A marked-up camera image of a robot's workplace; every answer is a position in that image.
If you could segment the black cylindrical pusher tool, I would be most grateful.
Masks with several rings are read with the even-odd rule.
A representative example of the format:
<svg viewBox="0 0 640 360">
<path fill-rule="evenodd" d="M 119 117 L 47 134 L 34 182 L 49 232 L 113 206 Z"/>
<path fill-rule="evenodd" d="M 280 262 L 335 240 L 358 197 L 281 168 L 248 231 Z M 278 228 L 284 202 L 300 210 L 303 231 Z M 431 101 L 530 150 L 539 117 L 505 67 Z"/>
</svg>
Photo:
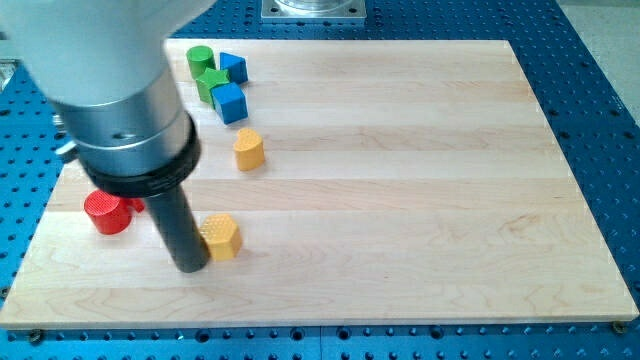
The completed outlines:
<svg viewBox="0 0 640 360">
<path fill-rule="evenodd" d="M 99 189 L 123 198 L 141 198 L 171 258 L 184 273 L 202 269 L 210 255 L 197 228 L 181 183 L 194 171 L 201 145 L 191 116 L 187 116 L 186 143 L 167 163 L 136 175 L 114 175 L 81 162 Z"/>
</svg>

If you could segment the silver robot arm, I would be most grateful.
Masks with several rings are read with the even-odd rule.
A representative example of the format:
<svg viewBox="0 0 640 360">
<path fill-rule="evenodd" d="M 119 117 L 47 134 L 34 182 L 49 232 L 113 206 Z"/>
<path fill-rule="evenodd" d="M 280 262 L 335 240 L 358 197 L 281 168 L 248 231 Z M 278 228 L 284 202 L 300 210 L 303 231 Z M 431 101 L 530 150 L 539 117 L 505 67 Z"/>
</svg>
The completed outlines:
<svg viewBox="0 0 640 360">
<path fill-rule="evenodd" d="M 99 189 L 143 199 L 176 267 L 209 252 L 181 187 L 201 146 L 164 50 L 210 0 L 4 0 L 1 28 Z"/>
</svg>

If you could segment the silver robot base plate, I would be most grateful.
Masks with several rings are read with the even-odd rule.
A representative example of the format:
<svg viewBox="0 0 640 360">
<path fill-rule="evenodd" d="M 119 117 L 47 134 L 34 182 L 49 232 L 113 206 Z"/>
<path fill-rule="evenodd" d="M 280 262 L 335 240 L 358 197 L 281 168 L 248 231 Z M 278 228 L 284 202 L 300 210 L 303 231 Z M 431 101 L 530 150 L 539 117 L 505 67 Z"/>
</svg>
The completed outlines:
<svg viewBox="0 0 640 360">
<path fill-rule="evenodd" d="M 264 23 L 355 23 L 367 17 L 365 0 L 262 0 Z"/>
</svg>

